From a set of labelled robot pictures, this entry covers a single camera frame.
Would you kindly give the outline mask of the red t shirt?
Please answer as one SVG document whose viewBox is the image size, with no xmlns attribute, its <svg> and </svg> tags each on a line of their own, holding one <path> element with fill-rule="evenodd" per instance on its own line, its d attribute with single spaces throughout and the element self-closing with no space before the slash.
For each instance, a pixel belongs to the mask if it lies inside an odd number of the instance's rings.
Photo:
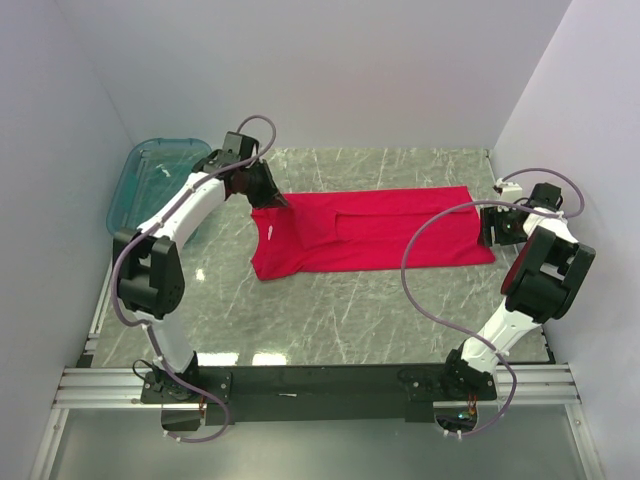
<svg viewBox="0 0 640 480">
<path fill-rule="evenodd" d="M 286 208 L 253 210 L 261 281 L 336 273 L 491 264 L 464 186 L 290 193 Z"/>
</svg>

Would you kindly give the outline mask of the teal transparent plastic bin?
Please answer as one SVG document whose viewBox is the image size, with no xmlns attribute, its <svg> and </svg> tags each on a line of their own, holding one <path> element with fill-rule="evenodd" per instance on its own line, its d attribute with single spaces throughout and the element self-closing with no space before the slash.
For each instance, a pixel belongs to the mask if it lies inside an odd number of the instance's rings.
<svg viewBox="0 0 640 480">
<path fill-rule="evenodd" d="M 129 153 L 106 217 L 114 236 L 154 216 L 182 188 L 193 166 L 212 148 L 200 139 L 153 138 Z"/>
</svg>

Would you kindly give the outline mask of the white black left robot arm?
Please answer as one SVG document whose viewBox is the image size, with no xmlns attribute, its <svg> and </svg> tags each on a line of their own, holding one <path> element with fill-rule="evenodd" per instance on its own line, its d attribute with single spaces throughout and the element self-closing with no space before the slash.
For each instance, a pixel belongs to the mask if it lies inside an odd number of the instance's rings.
<svg viewBox="0 0 640 480">
<path fill-rule="evenodd" d="M 263 159 L 270 148 L 240 130 L 228 132 L 221 148 L 192 167 L 156 214 L 114 236 L 114 311 L 122 324 L 145 332 L 154 353 L 150 386 L 166 390 L 176 401 L 206 394 L 197 354 L 175 318 L 186 288 L 182 250 L 206 217 L 232 195 L 245 196 L 255 209 L 287 206 Z"/>
</svg>

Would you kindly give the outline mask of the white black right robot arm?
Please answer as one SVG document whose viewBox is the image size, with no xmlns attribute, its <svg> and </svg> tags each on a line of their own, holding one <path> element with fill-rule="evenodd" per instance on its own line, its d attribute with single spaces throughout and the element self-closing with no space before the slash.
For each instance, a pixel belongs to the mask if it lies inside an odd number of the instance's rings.
<svg viewBox="0 0 640 480">
<path fill-rule="evenodd" d="M 548 320 L 562 318 L 573 304 L 596 251 L 578 241 L 567 221 L 557 216 L 562 203 L 560 187 L 538 183 L 524 202 L 529 213 L 505 206 L 480 210 L 480 245 L 523 247 L 503 280 L 497 310 L 477 337 L 467 338 L 447 356 L 438 377 L 447 397 L 487 395 L 499 363 L 496 355 L 506 355 Z"/>
</svg>

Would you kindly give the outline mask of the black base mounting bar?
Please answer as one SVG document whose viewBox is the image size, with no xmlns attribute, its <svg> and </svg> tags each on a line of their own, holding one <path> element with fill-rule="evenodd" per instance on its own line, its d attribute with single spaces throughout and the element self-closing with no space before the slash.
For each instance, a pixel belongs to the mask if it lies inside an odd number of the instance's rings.
<svg viewBox="0 0 640 480">
<path fill-rule="evenodd" d="M 497 398 L 495 380 L 468 384 L 442 364 L 201 367 L 196 385 L 230 410 L 231 421 L 401 418 L 433 423 L 436 402 Z"/>
</svg>

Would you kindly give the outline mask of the aluminium frame rail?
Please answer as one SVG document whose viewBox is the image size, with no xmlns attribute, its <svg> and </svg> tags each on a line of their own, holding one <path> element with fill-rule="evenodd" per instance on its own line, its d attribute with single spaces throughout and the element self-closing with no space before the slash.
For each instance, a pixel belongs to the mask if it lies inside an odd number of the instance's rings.
<svg viewBox="0 0 640 480">
<path fill-rule="evenodd" d="M 204 234 L 204 227 L 199 232 Z M 421 315 L 407 300 L 400 273 L 373 270 L 297 273 L 260 281 L 249 257 L 256 240 L 195 235 L 182 252 L 186 293 L 181 328 L 204 366 L 333 366 L 439 363 L 465 334 Z M 407 274 L 413 295 L 441 317 L 478 330 L 500 303 L 498 289 L 514 247 L 499 247 L 496 261 Z M 150 358 L 143 332 L 123 326 L 103 288 L 88 343 L 97 360 L 63 372 L 52 409 L 156 408 L 139 400 L 142 380 L 125 360 Z M 525 334 L 507 359 L 518 378 L 516 407 L 559 404 L 588 479 L 605 479 L 600 452 L 568 364 L 556 364 L 540 328 Z"/>
</svg>

